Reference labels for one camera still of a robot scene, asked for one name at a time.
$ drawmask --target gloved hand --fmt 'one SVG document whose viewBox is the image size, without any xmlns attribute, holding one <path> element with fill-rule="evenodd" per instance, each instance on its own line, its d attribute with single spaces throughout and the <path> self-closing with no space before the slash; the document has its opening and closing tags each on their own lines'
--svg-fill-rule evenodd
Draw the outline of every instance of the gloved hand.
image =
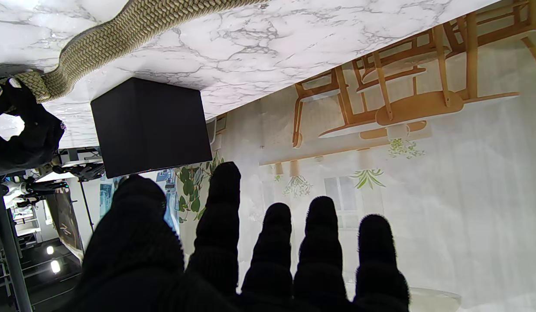
<svg viewBox="0 0 536 312">
<path fill-rule="evenodd" d="M 161 189 L 132 176 L 119 186 L 112 208 L 96 228 L 81 282 L 66 310 L 408 311 L 408 286 L 396 266 L 391 228 L 379 215 L 361 222 L 356 296 L 349 302 L 337 214 L 329 197 L 311 203 L 294 280 L 289 207 L 278 203 L 268 208 L 242 293 L 236 294 L 239 206 L 240 172 L 225 162 L 210 181 L 195 252 L 185 270 L 179 238 L 163 221 Z"/>
<path fill-rule="evenodd" d="M 31 90 L 14 78 L 0 85 L 0 114 L 11 106 L 25 127 L 9 141 L 0 137 L 0 176 L 50 162 L 65 130 L 62 121 L 46 112 Z"/>
</svg>

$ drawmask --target black box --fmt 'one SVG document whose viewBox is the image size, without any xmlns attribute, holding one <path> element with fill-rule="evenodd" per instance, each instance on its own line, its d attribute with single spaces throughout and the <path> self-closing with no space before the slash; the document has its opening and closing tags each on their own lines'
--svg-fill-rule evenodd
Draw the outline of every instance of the black box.
<svg viewBox="0 0 536 312">
<path fill-rule="evenodd" d="M 130 78 L 91 109 L 108 178 L 212 160 L 200 91 Z"/>
</svg>

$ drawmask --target marble surface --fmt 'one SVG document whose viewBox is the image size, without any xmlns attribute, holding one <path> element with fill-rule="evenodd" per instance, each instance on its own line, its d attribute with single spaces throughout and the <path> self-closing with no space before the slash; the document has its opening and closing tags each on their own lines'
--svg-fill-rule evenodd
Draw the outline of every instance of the marble surface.
<svg viewBox="0 0 536 312">
<path fill-rule="evenodd" d="M 129 77 L 200 89 L 205 117 L 228 112 L 495 0 L 272 0 L 211 14 L 155 36 L 45 104 L 67 125 L 61 148 L 96 146 L 90 101 Z M 0 0 L 0 75 L 44 72 L 76 34 L 124 0 Z M 0 117 L 0 135 L 20 120 Z"/>
</svg>

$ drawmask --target ceiling light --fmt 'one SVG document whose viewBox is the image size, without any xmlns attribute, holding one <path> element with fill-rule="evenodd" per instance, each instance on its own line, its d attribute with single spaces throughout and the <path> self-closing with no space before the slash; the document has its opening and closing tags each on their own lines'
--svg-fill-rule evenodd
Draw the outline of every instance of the ceiling light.
<svg viewBox="0 0 536 312">
<path fill-rule="evenodd" d="M 52 268 L 53 273 L 58 273 L 61 270 L 60 263 L 57 260 L 50 262 L 50 268 Z"/>
</svg>

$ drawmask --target green plant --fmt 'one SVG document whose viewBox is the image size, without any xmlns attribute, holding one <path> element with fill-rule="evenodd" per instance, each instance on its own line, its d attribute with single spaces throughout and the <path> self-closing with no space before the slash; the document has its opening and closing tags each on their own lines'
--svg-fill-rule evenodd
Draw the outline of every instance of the green plant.
<svg viewBox="0 0 536 312">
<path fill-rule="evenodd" d="M 389 156 L 396 158 L 405 155 L 407 159 L 425 155 L 423 150 L 416 149 L 416 142 L 410 142 L 403 139 L 394 139 L 389 144 Z"/>
<path fill-rule="evenodd" d="M 355 186 L 357 189 L 360 189 L 365 185 L 369 185 L 371 189 L 374 189 L 374 184 L 384 188 L 385 185 L 376 178 L 376 176 L 380 176 L 382 174 L 383 171 L 381 169 L 366 169 L 355 171 L 354 175 L 351 175 L 351 178 L 358 179 L 358 183 Z"/>
<path fill-rule="evenodd" d="M 312 184 L 310 184 L 302 175 L 291 176 L 291 180 L 289 180 L 285 190 L 283 190 L 283 195 L 293 194 L 293 197 L 297 198 L 302 195 L 310 194 L 311 188 Z"/>
<path fill-rule="evenodd" d="M 179 217 L 179 223 L 187 221 L 189 211 L 196 213 L 193 220 L 199 220 L 206 207 L 201 205 L 200 191 L 202 189 L 202 180 L 205 174 L 208 176 L 208 182 L 212 179 L 214 170 L 224 162 L 223 157 L 219 157 L 218 153 L 214 155 L 211 162 L 203 162 L 198 165 L 184 166 L 179 171 L 177 178 L 183 184 L 183 195 L 179 197 L 179 211 L 185 213 L 185 216 Z"/>
</svg>

